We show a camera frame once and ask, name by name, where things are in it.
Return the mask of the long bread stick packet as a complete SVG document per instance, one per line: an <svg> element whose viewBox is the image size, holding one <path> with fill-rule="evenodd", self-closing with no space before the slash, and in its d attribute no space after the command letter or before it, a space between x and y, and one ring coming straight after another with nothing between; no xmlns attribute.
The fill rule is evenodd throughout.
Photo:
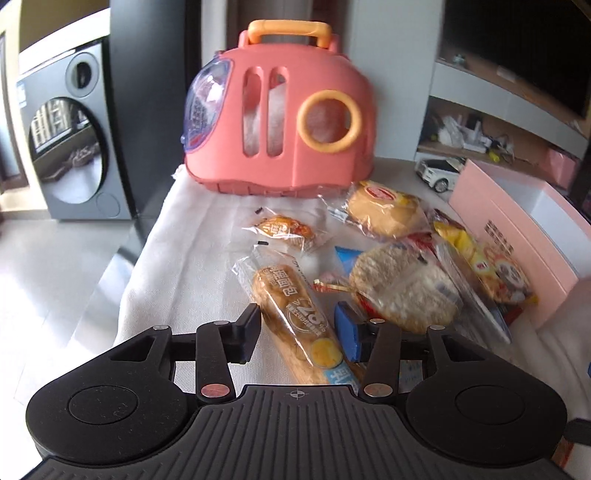
<svg viewBox="0 0 591 480"><path fill-rule="evenodd" d="M360 388L341 343L294 256L262 243L236 261L232 272L273 335L281 358L298 383Z"/></svg>

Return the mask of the yellow chips bag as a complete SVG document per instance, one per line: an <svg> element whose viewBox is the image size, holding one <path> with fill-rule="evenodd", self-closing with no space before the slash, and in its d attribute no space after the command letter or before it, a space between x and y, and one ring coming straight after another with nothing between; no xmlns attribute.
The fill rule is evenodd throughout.
<svg viewBox="0 0 591 480"><path fill-rule="evenodd" d="M450 243L476 274L488 300L510 326L538 298L521 265L497 244L477 240L444 212L429 214L435 232Z"/></svg>

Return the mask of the rice cracker packet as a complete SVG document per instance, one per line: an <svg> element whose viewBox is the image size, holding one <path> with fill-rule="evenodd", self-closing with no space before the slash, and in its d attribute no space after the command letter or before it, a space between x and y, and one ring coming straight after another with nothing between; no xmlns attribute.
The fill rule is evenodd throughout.
<svg viewBox="0 0 591 480"><path fill-rule="evenodd" d="M423 334L433 325L454 326L490 346L512 342L510 330L488 300L466 261L442 241L434 248L407 237L364 251L349 276L324 274L318 292L346 292L370 318Z"/></svg>

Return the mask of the white table cloth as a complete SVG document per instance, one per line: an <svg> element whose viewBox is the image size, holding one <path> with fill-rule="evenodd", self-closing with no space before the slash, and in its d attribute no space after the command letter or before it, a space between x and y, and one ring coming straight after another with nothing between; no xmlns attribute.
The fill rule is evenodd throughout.
<svg viewBox="0 0 591 480"><path fill-rule="evenodd" d="M308 280L339 271L335 246L366 249L373 241L329 216L320 199L235 196L211 192L179 166L123 293L116 340L152 325L192 333L202 323L233 320L249 302L231 268L256 236L245 231L256 209L294 214L329 232L329 241L298 262ZM576 418L590 415L590 283L579 282L542 326L523 313L509 345L489 350L554 388Z"/></svg>

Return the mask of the light blue snack packet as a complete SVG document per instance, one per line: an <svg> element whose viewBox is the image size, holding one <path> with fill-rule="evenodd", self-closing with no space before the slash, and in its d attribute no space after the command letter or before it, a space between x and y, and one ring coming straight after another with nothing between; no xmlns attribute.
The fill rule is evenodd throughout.
<svg viewBox="0 0 591 480"><path fill-rule="evenodd" d="M353 267L355 267L356 260L363 254L363 250L335 246L335 254L342 265L342 270L349 276L353 271Z"/></svg>

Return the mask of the round bun in wrapper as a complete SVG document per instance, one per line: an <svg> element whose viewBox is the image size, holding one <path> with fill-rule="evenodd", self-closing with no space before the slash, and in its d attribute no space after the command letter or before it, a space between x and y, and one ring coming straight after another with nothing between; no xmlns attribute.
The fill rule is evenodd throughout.
<svg viewBox="0 0 591 480"><path fill-rule="evenodd" d="M329 215L375 239L394 240L430 231L421 198L372 180L352 183L338 193L325 189L318 197Z"/></svg>

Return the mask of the small orange pastry packet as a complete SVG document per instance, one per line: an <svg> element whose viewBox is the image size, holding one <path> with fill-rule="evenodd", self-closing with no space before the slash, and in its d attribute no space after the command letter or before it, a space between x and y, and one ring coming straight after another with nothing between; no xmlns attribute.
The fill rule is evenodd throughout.
<svg viewBox="0 0 591 480"><path fill-rule="evenodd" d="M329 240L329 233L318 230L296 218L274 214L245 227L246 231L263 237L266 241L283 242L299 252L321 247Z"/></svg>

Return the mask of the white toy car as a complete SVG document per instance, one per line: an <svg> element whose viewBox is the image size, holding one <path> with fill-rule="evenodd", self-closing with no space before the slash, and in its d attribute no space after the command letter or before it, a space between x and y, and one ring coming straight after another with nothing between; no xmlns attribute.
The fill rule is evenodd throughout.
<svg viewBox="0 0 591 480"><path fill-rule="evenodd" d="M415 174L438 194L453 191L466 165L457 157L422 159L416 163Z"/></svg>

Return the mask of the pink cardboard box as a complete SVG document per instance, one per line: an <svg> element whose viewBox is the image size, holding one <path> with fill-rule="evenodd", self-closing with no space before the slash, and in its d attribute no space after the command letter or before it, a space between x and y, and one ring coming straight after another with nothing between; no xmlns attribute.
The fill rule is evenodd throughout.
<svg viewBox="0 0 591 480"><path fill-rule="evenodd" d="M469 160L449 204L471 233L505 248L525 271L538 297L535 326L590 276L590 223L547 182Z"/></svg>

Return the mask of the pink toy carrier case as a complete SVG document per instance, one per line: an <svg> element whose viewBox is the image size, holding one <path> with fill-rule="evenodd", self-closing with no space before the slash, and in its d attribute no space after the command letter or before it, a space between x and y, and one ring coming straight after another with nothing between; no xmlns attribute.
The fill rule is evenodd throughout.
<svg viewBox="0 0 591 480"><path fill-rule="evenodd" d="M256 20L190 84L184 165L216 192L314 197L369 177L376 123L373 87L329 24Z"/></svg>

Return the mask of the grey washing machine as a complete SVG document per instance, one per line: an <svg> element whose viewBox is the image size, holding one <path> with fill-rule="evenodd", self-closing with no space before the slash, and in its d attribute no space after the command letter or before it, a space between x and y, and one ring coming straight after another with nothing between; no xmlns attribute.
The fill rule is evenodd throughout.
<svg viewBox="0 0 591 480"><path fill-rule="evenodd" d="M105 87L106 39L65 51L17 83L32 165L55 220L129 220Z"/></svg>

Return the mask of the white shelf unit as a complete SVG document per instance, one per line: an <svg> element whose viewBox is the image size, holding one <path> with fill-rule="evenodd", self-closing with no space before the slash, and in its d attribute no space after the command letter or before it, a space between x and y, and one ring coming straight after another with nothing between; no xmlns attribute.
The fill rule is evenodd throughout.
<svg viewBox="0 0 591 480"><path fill-rule="evenodd" d="M430 92L516 170L568 189L590 145L590 4L447 1Z"/></svg>

